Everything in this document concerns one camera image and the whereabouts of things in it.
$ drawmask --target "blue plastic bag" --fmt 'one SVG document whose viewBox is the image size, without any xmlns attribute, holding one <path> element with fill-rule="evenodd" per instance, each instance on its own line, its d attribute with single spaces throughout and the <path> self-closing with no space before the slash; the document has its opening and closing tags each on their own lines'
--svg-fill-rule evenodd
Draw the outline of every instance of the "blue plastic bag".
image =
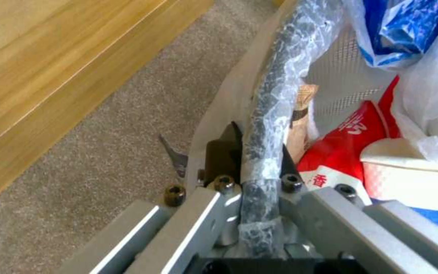
<svg viewBox="0 0 438 274">
<path fill-rule="evenodd" d="M 344 0 L 344 5 L 371 67 L 403 69 L 438 35 L 438 0 Z"/>
</svg>

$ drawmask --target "plastic bag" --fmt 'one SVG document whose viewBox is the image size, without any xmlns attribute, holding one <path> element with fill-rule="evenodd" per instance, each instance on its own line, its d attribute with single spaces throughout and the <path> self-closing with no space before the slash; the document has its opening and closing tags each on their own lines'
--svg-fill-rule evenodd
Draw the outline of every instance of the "plastic bag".
<svg viewBox="0 0 438 274">
<path fill-rule="evenodd" d="M 343 0 L 369 66 L 400 70 L 438 35 L 438 0 Z"/>
<path fill-rule="evenodd" d="M 400 75 L 392 114 L 402 136 L 438 162 L 438 37 L 425 56 Z"/>
</svg>

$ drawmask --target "plastic wrap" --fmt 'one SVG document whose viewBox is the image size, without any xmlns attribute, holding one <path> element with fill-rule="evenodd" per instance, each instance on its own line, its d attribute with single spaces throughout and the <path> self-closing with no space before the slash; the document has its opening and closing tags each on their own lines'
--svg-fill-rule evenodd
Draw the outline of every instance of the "plastic wrap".
<svg viewBox="0 0 438 274">
<path fill-rule="evenodd" d="M 438 37 L 424 57 L 400 75 L 391 111 L 403 137 L 438 163 Z"/>
<path fill-rule="evenodd" d="M 243 137 L 239 227 L 243 256 L 276 257 L 283 250 L 276 187 L 283 141 L 302 78 L 342 27 L 340 0 L 300 0 L 278 31 Z"/>
</svg>

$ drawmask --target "beige carpet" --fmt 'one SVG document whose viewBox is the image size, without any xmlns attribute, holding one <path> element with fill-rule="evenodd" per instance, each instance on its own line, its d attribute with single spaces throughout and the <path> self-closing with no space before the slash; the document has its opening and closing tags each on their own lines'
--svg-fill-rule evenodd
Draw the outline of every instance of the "beige carpet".
<svg viewBox="0 0 438 274">
<path fill-rule="evenodd" d="M 0 273 L 54 272 L 136 199 L 175 182 L 161 132 L 186 151 L 271 0 L 216 0 L 0 195 Z"/>
</svg>

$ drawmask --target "black plastic part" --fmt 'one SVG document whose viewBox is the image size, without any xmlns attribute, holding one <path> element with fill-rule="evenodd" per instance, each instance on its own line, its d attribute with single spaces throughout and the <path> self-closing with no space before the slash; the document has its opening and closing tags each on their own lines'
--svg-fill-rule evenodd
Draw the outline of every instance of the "black plastic part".
<svg viewBox="0 0 438 274">
<path fill-rule="evenodd" d="M 207 143 L 205 151 L 204 186 L 214 181 L 219 175 L 229 175 L 240 183 L 242 133 L 238 125 L 232 122 L 224 130 L 221 138 Z M 285 174 L 298 174 L 287 147 L 283 146 L 283 160 L 280 178 Z"/>
<path fill-rule="evenodd" d="M 187 274 L 364 274 L 367 273 L 356 260 L 317 259 L 242 259 L 199 258 L 189 264 Z"/>
</svg>

